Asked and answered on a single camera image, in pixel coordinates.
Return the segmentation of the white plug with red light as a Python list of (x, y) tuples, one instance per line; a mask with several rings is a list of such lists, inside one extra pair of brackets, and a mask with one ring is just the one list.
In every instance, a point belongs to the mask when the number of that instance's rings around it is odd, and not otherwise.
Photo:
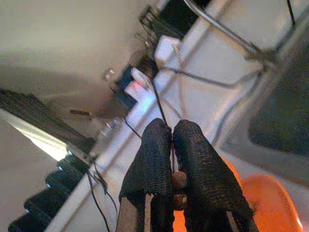
[(150, 78), (137, 68), (131, 69), (131, 76), (133, 80), (125, 88), (125, 93), (140, 102), (149, 92), (153, 92)]

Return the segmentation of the black power strip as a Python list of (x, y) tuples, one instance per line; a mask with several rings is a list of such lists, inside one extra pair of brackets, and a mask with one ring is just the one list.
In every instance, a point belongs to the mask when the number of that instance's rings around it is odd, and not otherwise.
[(61, 159), (46, 176), (47, 188), (25, 200), (26, 213), (8, 225), (8, 232), (44, 232), (93, 162), (75, 155)]

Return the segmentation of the black power adapter brick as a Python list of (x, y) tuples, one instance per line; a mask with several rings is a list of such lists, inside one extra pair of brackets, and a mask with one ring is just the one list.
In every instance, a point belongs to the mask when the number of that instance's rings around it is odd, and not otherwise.
[(138, 92), (133, 89), (135, 81), (132, 76), (133, 68), (131, 65), (125, 67), (120, 77), (114, 82), (116, 89), (113, 99), (123, 108), (125, 115), (137, 105), (140, 98)]

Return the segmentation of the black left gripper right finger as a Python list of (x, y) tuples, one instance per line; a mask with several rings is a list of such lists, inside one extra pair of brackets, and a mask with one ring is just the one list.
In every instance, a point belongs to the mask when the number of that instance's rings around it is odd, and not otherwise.
[(184, 210), (187, 232), (258, 232), (253, 211), (233, 172), (218, 155), (200, 126), (180, 120), (174, 128), (173, 145), (179, 170), (187, 177)]

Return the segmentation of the orange plastic bowl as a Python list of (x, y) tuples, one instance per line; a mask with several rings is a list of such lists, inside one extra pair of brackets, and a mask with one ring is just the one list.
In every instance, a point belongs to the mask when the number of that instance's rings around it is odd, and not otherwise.
[[(234, 164), (223, 161), (234, 174), (249, 206), (259, 232), (304, 232), (295, 206), (283, 185), (275, 178), (258, 174), (241, 179)], [(240, 232), (231, 213), (226, 215), (198, 215), (189, 220), (185, 212), (189, 209), (185, 194), (174, 196), (174, 232)]]

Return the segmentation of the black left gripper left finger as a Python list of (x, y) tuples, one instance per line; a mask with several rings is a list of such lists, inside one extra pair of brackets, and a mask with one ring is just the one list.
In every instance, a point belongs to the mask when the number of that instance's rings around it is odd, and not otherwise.
[(173, 232), (171, 129), (152, 120), (119, 193), (116, 232)]

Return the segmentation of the grey metal faucet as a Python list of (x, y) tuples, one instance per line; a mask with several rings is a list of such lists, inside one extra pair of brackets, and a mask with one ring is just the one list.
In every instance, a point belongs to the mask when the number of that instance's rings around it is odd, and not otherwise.
[(200, 16), (206, 22), (210, 23), (222, 34), (224, 34), (233, 42), (235, 42), (237, 45), (239, 45), (247, 55), (245, 57), (246, 60), (260, 62), (266, 67), (271, 69), (277, 68), (276, 55), (274, 55), (271, 50), (268, 51), (262, 50), (253, 43), (250, 43), (247, 40), (243, 39), (237, 33), (233, 32), (231, 29), (227, 28), (224, 24), (220, 23), (218, 20), (210, 16), (205, 10), (202, 10), (193, 0), (183, 0), (183, 1), (192, 12)]

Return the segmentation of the white charger block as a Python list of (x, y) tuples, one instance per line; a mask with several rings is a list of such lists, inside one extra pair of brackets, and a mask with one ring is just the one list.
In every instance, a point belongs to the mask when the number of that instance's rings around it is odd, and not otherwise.
[(174, 47), (181, 41), (178, 38), (162, 35), (154, 52), (154, 59), (159, 69), (164, 68), (170, 56), (174, 53)]

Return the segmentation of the stainless steel sink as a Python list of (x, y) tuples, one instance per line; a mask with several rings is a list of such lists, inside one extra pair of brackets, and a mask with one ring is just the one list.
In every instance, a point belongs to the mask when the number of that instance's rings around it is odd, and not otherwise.
[(256, 145), (309, 157), (309, 79), (279, 82), (250, 120), (248, 136)]

